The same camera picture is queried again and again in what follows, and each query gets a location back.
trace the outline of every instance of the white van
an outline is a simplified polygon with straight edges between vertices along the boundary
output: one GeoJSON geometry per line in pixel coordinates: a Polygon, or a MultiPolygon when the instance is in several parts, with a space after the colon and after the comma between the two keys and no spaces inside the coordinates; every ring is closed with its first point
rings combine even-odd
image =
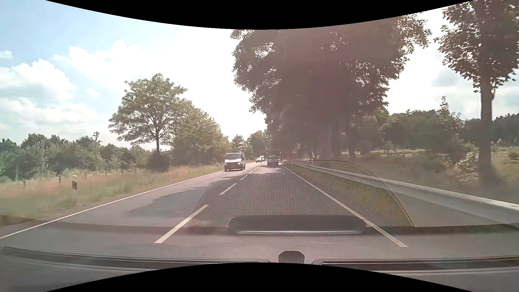
{"type": "Polygon", "coordinates": [[[229,171],[231,169],[245,169],[245,153],[226,153],[225,154],[225,162],[224,162],[224,171],[229,171]]]}

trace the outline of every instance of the cloud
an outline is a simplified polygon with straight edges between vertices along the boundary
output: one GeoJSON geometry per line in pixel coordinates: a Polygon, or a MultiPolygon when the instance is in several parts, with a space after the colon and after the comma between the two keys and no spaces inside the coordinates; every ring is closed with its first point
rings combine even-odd
{"type": "Polygon", "coordinates": [[[123,39],[114,42],[109,51],[90,53],[87,49],[71,46],[69,56],[54,55],[55,60],[65,61],[83,72],[86,78],[99,86],[119,92],[127,88],[124,81],[150,78],[161,64],[141,45],[127,46],[123,39]]]}
{"type": "Polygon", "coordinates": [[[97,97],[97,96],[100,95],[99,92],[93,90],[92,88],[87,88],[86,92],[87,92],[88,94],[92,95],[93,97],[97,97]]]}
{"type": "Polygon", "coordinates": [[[65,73],[49,61],[39,59],[31,65],[0,67],[1,96],[30,96],[37,99],[67,100],[77,86],[70,83],[65,73]]]}
{"type": "Polygon", "coordinates": [[[10,59],[12,58],[11,51],[0,51],[0,59],[10,59]]]}
{"type": "Polygon", "coordinates": [[[84,103],[78,86],[47,60],[0,67],[0,129],[21,142],[29,132],[77,139],[97,128],[98,113],[84,103]]]}
{"type": "Polygon", "coordinates": [[[16,115],[18,121],[24,124],[76,124],[97,118],[96,112],[88,109],[84,104],[66,103],[61,107],[38,108],[27,98],[0,99],[0,111],[16,115]]]}

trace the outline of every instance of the white lane marking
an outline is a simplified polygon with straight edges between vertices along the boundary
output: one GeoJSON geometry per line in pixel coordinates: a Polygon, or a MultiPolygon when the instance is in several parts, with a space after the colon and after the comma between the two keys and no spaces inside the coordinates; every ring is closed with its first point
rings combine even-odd
{"type": "Polygon", "coordinates": [[[155,243],[162,243],[168,237],[170,237],[173,233],[175,233],[178,229],[180,229],[182,226],[184,226],[186,223],[188,223],[193,217],[195,217],[198,213],[202,212],[205,208],[207,208],[208,205],[203,205],[200,209],[196,210],[193,214],[189,215],[184,221],[180,222],[177,226],[175,226],[173,229],[168,231],[168,233],[164,234],[161,238],[159,238],[155,243]]]}
{"type": "Polygon", "coordinates": [[[132,196],[129,196],[129,197],[124,197],[124,198],[121,198],[121,199],[118,199],[118,200],[115,200],[115,201],[112,201],[112,202],[108,202],[108,203],[103,204],[103,205],[99,205],[99,206],[96,206],[96,207],[92,207],[92,208],[90,208],[90,209],[86,209],[86,210],[83,210],[83,211],[79,211],[79,212],[76,212],[76,213],[74,213],[74,214],[70,214],[70,215],[67,215],[67,216],[64,216],[64,217],[61,217],[61,218],[58,218],[58,219],[50,220],[50,221],[47,221],[47,222],[45,222],[45,223],[38,224],[38,225],[36,225],[36,226],[32,226],[32,227],[29,227],[29,228],[25,228],[25,229],[23,229],[23,230],[19,230],[19,231],[17,231],[17,232],[13,232],[13,233],[10,233],[10,234],[7,234],[7,235],[4,235],[4,236],[1,236],[1,237],[0,237],[0,240],[1,240],[1,239],[4,239],[4,238],[6,238],[6,237],[9,237],[9,236],[12,236],[12,235],[18,234],[18,233],[22,233],[22,232],[27,231],[27,230],[34,229],[34,228],[36,228],[36,227],[40,227],[40,226],[43,226],[43,225],[47,225],[47,224],[49,224],[49,223],[53,223],[53,222],[56,222],[56,221],[59,221],[59,220],[62,220],[62,219],[65,219],[65,218],[68,218],[68,217],[71,217],[71,216],[74,216],[74,215],[81,214],[81,213],[86,212],[86,211],[94,210],[94,209],[99,208],[99,207],[102,207],[102,206],[106,206],[106,205],[109,205],[109,204],[112,204],[112,203],[115,203],[115,202],[119,202],[119,201],[122,201],[122,200],[126,200],[126,199],[131,198],[131,197],[135,197],[135,196],[142,195],[142,194],[145,194],[145,193],[149,193],[149,192],[153,192],[153,191],[160,190],[160,189],[163,189],[163,188],[167,188],[167,187],[170,187],[170,186],[175,185],[175,184],[178,184],[178,183],[183,183],[183,182],[190,181],[190,180],[194,180],[194,179],[197,179],[197,178],[201,178],[201,177],[205,177],[205,176],[209,176],[209,175],[217,174],[218,172],[223,172],[223,170],[221,170],[221,171],[217,171],[217,172],[213,172],[213,173],[208,174],[208,175],[203,175],[203,176],[200,176],[200,177],[191,178],[191,179],[188,179],[188,180],[184,180],[184,181],[180,181],[180,182],[172,183],[172,184],[166,185],[166,186],[164,186],[164,187],[160,187],[160,188],[156,188],[156,189],[153,189],[153,190],[149,190],[149,191],[146,191],[146,192],[144,192],[144,193],[137,194],[137,195],[132,195],[132,196]]]}
{"type": "Polygon", "coordinates": [[[265,162],[262,162],[257,168],[253,169],[251,172],[249,172],[248,174],[251,174],[253,171],[255,171],[256,169],[258,169],[260,166],[262,166],[265,162]]]}
{"type": "Polygon", "coordinates": [[[328,195],[327,193],[325,193],[324,191],[322,191],[321,189],[319,189],[318,187],[316,187],[315,185],[313,185],[312,183],[310,183],[309,181],[307,181],[306,179],[300,177],[298,174],[296,174],[295,172],[291,171],[290,169],[286,168],[288,171],[290,171],[291,173],[295,174],[297,177],[299,177],[300,179],[304,180],[307,184],[311,185],[312,187],[314,187],[316,190],[318,190],[319,192],[321,192],[322,194],[326,195],[327,197],[329,197],[330,199],[332,199],[334,202],[338,203],[342,208],[348,210],[350,213],[352,213],[353,215],[357,216],[359,219],[361,219],[362,221],[366,222],[366,224],[368,224],[369,226],[373,227],[376,231],[380,232],[383,236],[387,237],[389,240],[393,241],[394,243],[398,244],[398,246],[400,247],[408,247],[406,244],[404,244],[403,242],[399,241],[396,237],[394,237],[393,235],[387,233],[384,229],[378,227],[377,225],[375,225],[373,222],[367,220],[366,218],[364,218],[362,215],[360,215],[359,213],[355,212],[354,210],[352,210],[351,208],[349,208],[348,206],[344,205],[343,203],[341,203],[339,200],[337,200],[336,198],[328,195]]]}

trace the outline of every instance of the air vent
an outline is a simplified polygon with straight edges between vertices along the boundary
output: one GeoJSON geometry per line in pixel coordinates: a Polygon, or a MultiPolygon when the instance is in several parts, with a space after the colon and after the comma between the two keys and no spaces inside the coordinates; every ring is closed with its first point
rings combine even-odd
{"type": "Polygon", "coordinates": [[[129,268],[150,270],[196,266],[200,264],[212,263],[267,262],[265,260],[161,259],[95,256],[69,253],[54,253],[50,251],[35,251],[15,247],[4,247],[2,250],[0,250],[0,256],[54,262],[59,264],[80,264],[84,266],[97,266],[107,268],[129,268]]]}
{"type": "Polygon", "coordinates": [[[318,260],[314,262],[314,264],[376,272],[446,271],[519,267],[519,257],[412,260],[318,260]]]}

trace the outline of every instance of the bush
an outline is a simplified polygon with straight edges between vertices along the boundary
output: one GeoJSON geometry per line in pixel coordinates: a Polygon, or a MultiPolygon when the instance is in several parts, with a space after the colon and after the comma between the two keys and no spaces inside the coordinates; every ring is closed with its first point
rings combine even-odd
{"type": "Polygon", "coordinates": [[[165,172],[168,171],[170,166],[170,158],[167,153],[157,153],[157,151],[153,151],[148,158],[148,163],[146,168],[152,171],[157,172],[165,172]]]}
{"type": "Polygon", "coordinates": [[[418,152],[414,159],[425,170],[434,172],[445,171],[452,167],[450,155],[444,153],[434,153],[432,151],[418,152]]]}
{"type": "Polygon", "coordinates": [[[508,152],[507,157],[511,163],[519,163],[519,153],[515,151],[510,151],[508,152]]]}
{"type": "Polygon", "coordinates": [[[469,152],[454,166],[454,173],[462,183],[477,179],[477,154],[469,152]]]}

